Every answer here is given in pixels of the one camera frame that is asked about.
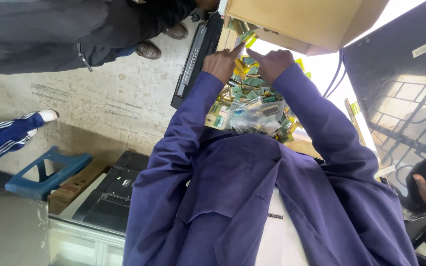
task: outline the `cable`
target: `cable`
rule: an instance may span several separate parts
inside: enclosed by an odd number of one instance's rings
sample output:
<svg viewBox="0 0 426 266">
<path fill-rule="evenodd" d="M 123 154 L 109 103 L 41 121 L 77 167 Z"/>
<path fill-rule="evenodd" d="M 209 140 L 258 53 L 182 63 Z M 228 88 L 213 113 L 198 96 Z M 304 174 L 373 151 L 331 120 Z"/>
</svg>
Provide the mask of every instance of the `cable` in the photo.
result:
<svg viewBox="0 0 426 266">
<path fill-rule="evenodd" d="M 328 98 L 335 90 L 336 90 L 336 88 L 338 88 L 338 86 L 341 84 L 341 82 L 343 81 L 343 79 L 345 78 L 345 76 L 346 76 L 346 73 L 347 73 L 347 71 L 348 71 L 348 67 L 347 67 L 347 63 L 346 63 L 346 54 L 345 54 L 345 50 L 343 50 L 343 48 L 341 48 L 340 49 L 340 51 L 343 51 L 342 52 L 342 58 L 341 58 L 341 60 L 340 61 L 342 61 L 343 62 L 343 65 L 345 66 L 345 70 L 343 71 L 343 75 L 341 76 L 341 79 L 339 80 L 339 82 L 336 84 L 336 86 L 331 90 L 331 92 L 328 94 L 328 95 L 326 95 L 326 96 L 324 96 L 325 98 Z"/>
<path fill-rule="evenodd" d="M 325 93 L 323 93 L 323 97 L 325 97 L 325 98 L 326 98 L 326 95 L 327 95 L 327 93 L 330 91 L 331 86 L 333 86 L 333 83 L 335 82 L 336 77 L 338 76 L 338 73 L 339 73 L 339 71 L 340 71 L 340 69 L 341 69 L 341 63 L 342 63 L 342 62 L 343 62 L 343 49 L 340 49 L 340 50 L 339 50 L 339 62 L 338 62 L 338 68 L 336 69 L 335 76 L 333 77 L 333 79 L 332 79 L 332 80 L 331 80 L 331 82 L 330 82 L 330 86 L 328 86 L 328 88 L 327 88 L 327 90 L 325 91 Z"/>
</svg>

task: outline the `stained floor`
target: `stained floor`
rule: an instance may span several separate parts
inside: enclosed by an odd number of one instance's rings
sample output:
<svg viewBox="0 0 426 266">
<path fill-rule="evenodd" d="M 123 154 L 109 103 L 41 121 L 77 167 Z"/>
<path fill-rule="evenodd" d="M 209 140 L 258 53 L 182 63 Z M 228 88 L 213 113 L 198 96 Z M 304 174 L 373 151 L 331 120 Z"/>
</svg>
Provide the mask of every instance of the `stained floor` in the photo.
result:
<svg viewBox="0 0 426 266">
<path fill-rule="evenodd" d="M 127 149 L 150 154 L 175 110 L 170 101 L 198 23 L 184 21 L 189 35 L 152 39 L 159 60 L 135 54 L 94 68 L 57 73 L 0 75 L 0 122 L 43 109 L 60 114 L 0 169 L 17 173 L 57 145 L 67 154 L 89 152 L 95 164 L 112 164 Z"/>
</svg>

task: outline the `blue plastic stool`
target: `blue plastic stool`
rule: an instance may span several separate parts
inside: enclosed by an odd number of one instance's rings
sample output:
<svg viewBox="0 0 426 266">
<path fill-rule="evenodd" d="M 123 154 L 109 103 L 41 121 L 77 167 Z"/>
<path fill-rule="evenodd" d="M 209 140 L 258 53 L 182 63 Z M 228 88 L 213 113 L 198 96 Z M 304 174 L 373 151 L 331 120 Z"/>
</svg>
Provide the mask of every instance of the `blue plastic stool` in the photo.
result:
<svg viewBox="0 0 426 266">
<path fill-rule="evenodd" d="M 9 182 L 4 185 L 4 188 L 25 197 L 45 201 L 53 189 L 57 189 L 60 183 L 84 169 L 91 163 L 93 158 L 89 153 L 84 153 L 77 157 L 62 155 L 57 151 L 58 148 L 59 147 L 57 146 L 52 146 L 50 150 L 37 158 L 37 160 L 33 161 L 26 168 L 22 169 L 21 172 L 14 175 Z M 44 160 L 62 163 L 65 167 L 62 170 L 47 176 L 45 174 Z M 31 181 L 22 177 L 36 165 L 39 170 L 39 182 Z"/>
</svg>

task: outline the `cardboard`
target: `cardboard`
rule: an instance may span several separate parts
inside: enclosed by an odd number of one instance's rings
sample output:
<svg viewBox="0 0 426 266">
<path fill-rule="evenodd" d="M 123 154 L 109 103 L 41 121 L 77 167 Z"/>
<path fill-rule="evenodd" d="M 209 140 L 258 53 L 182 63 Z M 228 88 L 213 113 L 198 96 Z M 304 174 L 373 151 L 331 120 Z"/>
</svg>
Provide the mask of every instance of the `cardboard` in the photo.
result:
<svg viewBox="0 0 426 266">
<path fill-rule="evenodd" d="M 389 0 L 228 0 L 234 17 L 271 30 L 259 39 L 305 55 L 338 51 L 377 21 Z"/>
<path fill-rule="evenodd" d="M 48 197 L 49 212 L 59 215 L 65 208 L 78 197 L 90 184 L 93 183 L 102 173 L 107 172 L 107 167 L 97 167 L 88 165 L 80 173 L 69 177 L 60 188 Z"/>
</svg>

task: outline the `zipper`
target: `zipper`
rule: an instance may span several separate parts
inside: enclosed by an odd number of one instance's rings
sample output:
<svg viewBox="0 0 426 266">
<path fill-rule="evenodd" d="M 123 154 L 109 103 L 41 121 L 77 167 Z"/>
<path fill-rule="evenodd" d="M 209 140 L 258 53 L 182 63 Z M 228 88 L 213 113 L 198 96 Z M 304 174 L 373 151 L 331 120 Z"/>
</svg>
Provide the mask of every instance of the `zipper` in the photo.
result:
<svg viewBox="0 0 426 266">
<path fill-rule="evenodd" d="M 78 52 L 78 57 L 81 58 L 81 60 L 83 61 L 85 66 L 88 68 L 88 70 L 90 72 L 93 72 L 93 69 L 91 68 L 90 64 L 88 64 L 88 61 L 86 60 L 85 56 L 81 53 L 81 43 L 77 43 L 77 52 Z"/>
</svg>

